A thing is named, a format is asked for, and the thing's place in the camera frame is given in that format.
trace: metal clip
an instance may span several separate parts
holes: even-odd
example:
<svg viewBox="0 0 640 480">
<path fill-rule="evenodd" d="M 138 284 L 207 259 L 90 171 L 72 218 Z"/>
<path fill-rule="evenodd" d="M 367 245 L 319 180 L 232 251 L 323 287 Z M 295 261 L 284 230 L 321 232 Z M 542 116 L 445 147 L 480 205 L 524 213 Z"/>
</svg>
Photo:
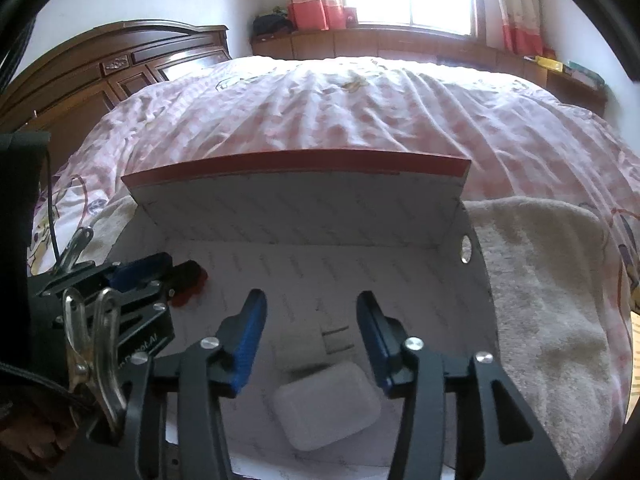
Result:
<svg viewBox="0 0 640 480">
<path fill-rule="evenodd" d="M 94 303 L 92 336 L 86 321 L 86 307 L 80 294 L 68 288 L 63 295 L 66 360 L 69 390 L 86 384 L 97 399 L 113 434 L 122 430 L 127 402 L 118 383 L 118 332 L 120 308 L 116 292 L 105 288 Z"/>
<path fill-rule="evenodd" d="M 94 230 L 90 227 L 79 227 L 69 240 L 62 254 L 60 254 L 60 262 L 55 265 L 53 275 L 68 274 L 78 261 L 80 254 L 84 251 L 94 237 Z"/>
</svg>

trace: cardboard box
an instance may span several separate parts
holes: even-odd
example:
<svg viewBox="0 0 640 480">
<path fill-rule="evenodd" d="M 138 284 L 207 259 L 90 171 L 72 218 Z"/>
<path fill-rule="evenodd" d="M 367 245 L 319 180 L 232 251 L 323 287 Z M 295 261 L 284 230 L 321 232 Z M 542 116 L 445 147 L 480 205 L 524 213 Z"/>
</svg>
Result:
<svg viewBox="0 0 640 480">
<path fill-rule="evenodd" d="M 191 258 L 209 273 L 203 293 L 172 309 L 176 338 L 164 353 L 213 335 L 251 288 L 267 296 L 250 381 L 237 399 L 221 400 L 236 473 L 264 480 L 386 478 L 402 402 L 380 390 L 382 415 L 369 428 L 311 452 L 288 443 L 271 397 L 291 379 L 274 367 L 271 345 L 289 323 L 349 325 L 354 349 L 338 358 L 358 364 L 373 384 L 355 315 L 363 290 L 436 350 L 498 356 L 484 259 L 460 200 L 469 167 L 469 160 L 439 155 L 298 150 L 123 177 L 139 207 L 110 258 L 165 250 L 175 263 Z M 461 253 L 466 243 L 470 255 Z M 175 442 L 175 406 L 167 436 Z M 446 463 L 453 456 L 448 449 Z"/>
</svg>

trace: window sill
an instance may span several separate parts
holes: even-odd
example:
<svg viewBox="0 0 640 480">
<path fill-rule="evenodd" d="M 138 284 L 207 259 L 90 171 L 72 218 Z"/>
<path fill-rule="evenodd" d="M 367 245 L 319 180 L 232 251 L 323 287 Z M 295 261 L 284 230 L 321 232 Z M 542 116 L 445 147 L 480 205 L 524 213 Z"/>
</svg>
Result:
<svg viewBox="0 0 640 480">
<path fill-rule="evenodd" d="M 438 30 L 437 28 L 423 27 L 421 25 L 396 25 L 393 23 L 375 23 L 365 22 L 359 23 L 350 29 L 368 29 L 374 28 L 375 30 L 405 30 L 407 32 L 423 32 L 425 34 L 431 34 L 436 36 L 444 36 L 445 38 L 454 38 L 456 40 L 469 40 L 477 41 L 478 38 L 473 34 L 456 34 L 455 32 L 446 32 L 444 30 Z"/>
</svg>

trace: wooden floor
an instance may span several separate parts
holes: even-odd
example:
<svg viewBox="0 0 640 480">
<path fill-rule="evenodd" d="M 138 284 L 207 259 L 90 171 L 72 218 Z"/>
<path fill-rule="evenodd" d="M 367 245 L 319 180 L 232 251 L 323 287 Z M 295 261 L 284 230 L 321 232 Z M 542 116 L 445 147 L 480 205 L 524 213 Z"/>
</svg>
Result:
<svg viewBox="0 0 640 480">
<path fill-rule="evenodd" d="M 634 331 L 634 373 L 626 418 L 629 418 L 640 397 L 640 316 L 631 313 L 631 326 Z"/>
</svg>

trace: white towel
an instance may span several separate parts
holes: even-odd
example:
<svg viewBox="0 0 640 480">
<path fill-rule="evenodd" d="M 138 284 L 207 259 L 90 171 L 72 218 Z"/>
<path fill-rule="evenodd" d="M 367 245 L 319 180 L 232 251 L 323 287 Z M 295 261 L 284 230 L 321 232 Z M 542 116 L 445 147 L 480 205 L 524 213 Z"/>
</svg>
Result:
<svg viewBox="0 0 640 480">
<path fill-rule="evenodd" d="M 491 280 L 502 366 L 575 479 L 610 446 L 613 384 L 603 309 L 604 230 L 555 200 L 468 202 Z"/>
<path fill-rule="evenodd" d="M 78 261 L 93 260 L 96 265 L 103 264 L 121 232 L 136 213 L 137 207 L 138 204 L 126 188 L 117 192 L 91 220 L 89 226 L 94 229 L 94 237 L 82 251 Z"/>
</svg>

